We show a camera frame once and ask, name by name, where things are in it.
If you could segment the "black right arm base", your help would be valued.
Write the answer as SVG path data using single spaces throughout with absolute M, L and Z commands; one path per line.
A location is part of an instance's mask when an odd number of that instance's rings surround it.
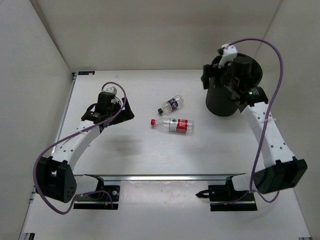
M 255 196 L 248 190 L 236 191 L 232 177 L 208 181 L 207 189 L 195 194 L 199 199 L 208 199 L 211 212 L 257 211 Z

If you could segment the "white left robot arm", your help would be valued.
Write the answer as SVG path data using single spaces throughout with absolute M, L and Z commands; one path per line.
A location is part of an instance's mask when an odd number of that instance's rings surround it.
M 135 117 L 126 97 L 118 98 L 117 88 L 112 86 L 98 94 L 81 117 L 71 135 L 54 144 L 55 151 L 45 156 L 41 153 L 33 167 L 36 192 L 49 199 L 69 203 L 76 195 L 86 194 L 93 200 L 103 198 L 105 188 L 98 176 L 75 177 L 73 171 L 89 145 L 108 127 L 132 120 Z

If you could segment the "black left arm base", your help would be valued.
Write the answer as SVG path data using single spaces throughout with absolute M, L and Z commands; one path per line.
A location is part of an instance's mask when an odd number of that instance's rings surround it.
M 85 174 L 75 177 L 77 187 L 73 202 L 75 210 L 117 210 L 121 182 L 105 176 Z

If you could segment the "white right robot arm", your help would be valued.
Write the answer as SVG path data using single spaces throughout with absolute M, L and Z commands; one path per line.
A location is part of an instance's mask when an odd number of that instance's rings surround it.
M 264 168 L 232 176 L 224 193 L 230 200 L 238 199 L 243 191 L 268 194 L 294 188 L 308 166 L 297 159 L 286 145 L 271 111 L 271 101 L 259 86 L 263 71 L 252 57 L 239 53 L 219 67 L 221 56 L 203 67 L 201 81 L 207 91 L 205 104 L 219 117 L 229 117 L 239 111 L 247 120 L 259 144 Z

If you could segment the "black ribbed plastic bin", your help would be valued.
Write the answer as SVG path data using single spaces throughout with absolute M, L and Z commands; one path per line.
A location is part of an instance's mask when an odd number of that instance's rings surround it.
M 242 53 L 238 53 L 237 56 L 248 56 Z M 218 64 L 221 59 L 221 56 L 216 56 L 211 64 Z M 237 110 L 242 112 L 245 107 L 237 107 L 236 104 L 232 103 L 230 100 L 227 100 L 227 94 L 223 90 L 214 88 L 214 78 L 210 79 L 209 89 L 207 89 L 205 104 L 208 110 L 216 116 L 220 117 L 229 117 L 233 115 Z

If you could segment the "clear bottle black cap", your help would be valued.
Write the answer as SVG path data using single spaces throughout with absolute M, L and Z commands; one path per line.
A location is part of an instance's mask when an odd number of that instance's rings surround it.
M 157 110 L 160 115 L 167 115 L 177 108 L 181 108 L 184 104 L 184 99 L 181 95 L 176 95 L 171 99 L 165 101 L 161 107 Z

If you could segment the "clear bottle red cap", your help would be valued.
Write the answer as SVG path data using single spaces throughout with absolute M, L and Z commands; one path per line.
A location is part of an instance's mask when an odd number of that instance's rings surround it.
M 166 134 L 192 135 L 194 130 L 194 121 L 181 118 L 151 119 L 150 125 L 152 129 Z

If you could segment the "aluminium table edge rail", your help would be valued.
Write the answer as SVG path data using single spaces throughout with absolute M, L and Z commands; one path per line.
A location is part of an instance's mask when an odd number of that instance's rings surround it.
M 105 181 L 225 181 L 236 174 L 121 174 L 98 175 Z

